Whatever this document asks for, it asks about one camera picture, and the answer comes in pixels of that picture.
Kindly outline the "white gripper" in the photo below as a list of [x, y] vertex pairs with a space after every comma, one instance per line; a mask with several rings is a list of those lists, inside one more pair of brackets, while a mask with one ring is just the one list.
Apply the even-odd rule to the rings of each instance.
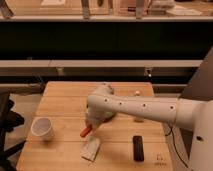
[[86, 124], [91, 125], [91, 133], [95, 133], [103, 123], [105, 112], [88, 108], [85, 113]]

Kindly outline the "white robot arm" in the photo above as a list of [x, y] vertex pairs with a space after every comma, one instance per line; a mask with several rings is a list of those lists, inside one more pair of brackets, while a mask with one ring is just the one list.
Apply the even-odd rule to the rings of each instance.
[[86, 121], [97, 129], [107, 112], [176, 125], [193, 132], [188, 171], [213, 171], [213, 100], [117, 96], [110, 84], [87, 97]]

